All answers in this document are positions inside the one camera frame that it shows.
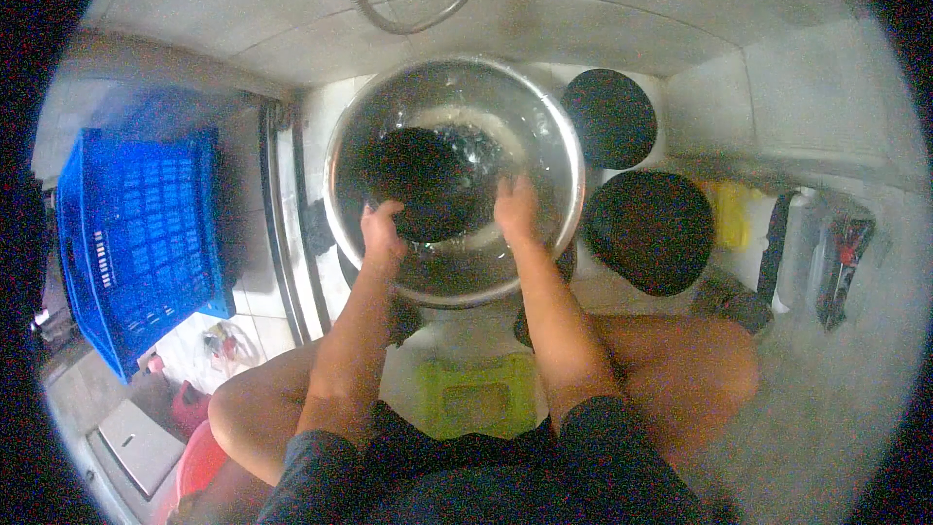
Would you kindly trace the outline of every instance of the thigh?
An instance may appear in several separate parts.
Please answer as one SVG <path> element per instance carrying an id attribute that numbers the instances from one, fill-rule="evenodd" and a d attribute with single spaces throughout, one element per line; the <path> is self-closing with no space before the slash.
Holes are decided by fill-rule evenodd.
<path id="1" fill-rule="evenodd" d="M 751 335 L 717 318 L 590 317 L 638 406 L 651 443 L 677 466 L 711 440 L 758 389 Z"/>
<path id="2" fill-rule="evenodd" d="M 211 397 L 208 417 L 217 444 L 273 486 L 304 407 L 315 349 L 311 343 L 282 353 L 227 380 Z"/>

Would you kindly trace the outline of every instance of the hand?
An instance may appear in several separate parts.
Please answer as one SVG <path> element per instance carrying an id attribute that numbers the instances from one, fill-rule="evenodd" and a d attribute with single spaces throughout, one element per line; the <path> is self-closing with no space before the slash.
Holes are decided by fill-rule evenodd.
<path id="1" fill-rule="evenodd" d="M 499 179 L 493 217 L 509 245 L 535 238 L 536 212 L 537 194 L 531 179 L 526 175 L 519 175 L 514 183 L 507 177 Z"/>
<path id="2" fill-rule="evenodd" d="M 405 206 L 398 201 L 386 201 L 379 205 L 377 210 L 373 210 L 369 205 L 363 209 L 359 226 L 363 230 L 363 243 L 366 245 L 364 265 L 370 263 L 380 270 L 395 274 L 398 264 L 405 257 L 405 251 L 408 251 L 408 246 L 398 238 L 392 216 L 404 208 Z"/>

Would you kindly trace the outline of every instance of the dark cloth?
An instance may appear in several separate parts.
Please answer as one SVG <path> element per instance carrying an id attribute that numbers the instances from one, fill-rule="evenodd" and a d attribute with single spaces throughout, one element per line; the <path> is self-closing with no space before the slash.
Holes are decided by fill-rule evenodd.
<path id="1" fill-rule="evenodd" d="M 291 439 L 259 523 L 696 523 L 698 502 L 635 411 L 593 397 L 511 440 L 439 441 L 379 402 L 365 453 L 343 437 Z"/>

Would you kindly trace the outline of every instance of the black pot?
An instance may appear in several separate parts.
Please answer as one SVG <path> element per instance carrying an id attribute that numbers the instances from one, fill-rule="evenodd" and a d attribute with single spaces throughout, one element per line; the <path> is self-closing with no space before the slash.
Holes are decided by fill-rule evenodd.
<path id="1" fill-rule="evenodd" d="M 582 225 L 590 251 L 653 297 L 672 297 L 691 286 L 715 238 L 706 196 L 667 172 L 616 175 L 593 193 Z"/>
<path id="2" fill-rule="evenodd" d="M 613 70 L 589 70 L 567 86 L 561 104 L 577 128 L 587 165 L 631 169 L 647 158 L 658 121 L 647 95 L 632 78 Z"/>
<path id="3" fill-rule="evenodd" d="M 428 243 L 492 221 L 498 154 L 494 142 L 467 128 L 407 127 L 371 141 L 359 169 L 374 204 L 405 204 L 398 235 Z"/>

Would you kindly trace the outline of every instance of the green stool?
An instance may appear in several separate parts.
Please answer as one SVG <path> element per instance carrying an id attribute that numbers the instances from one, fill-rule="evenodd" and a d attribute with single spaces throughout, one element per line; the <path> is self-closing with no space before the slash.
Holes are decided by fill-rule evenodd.
<path id="1" fill-rule="evenodd" d="M 536 376 L 529 353 L 469 364 L 422 363 L 415 369 L 420 397 L 413 423 L 438 440 L 470 433 L 515 438 L 537 425 Z"/>

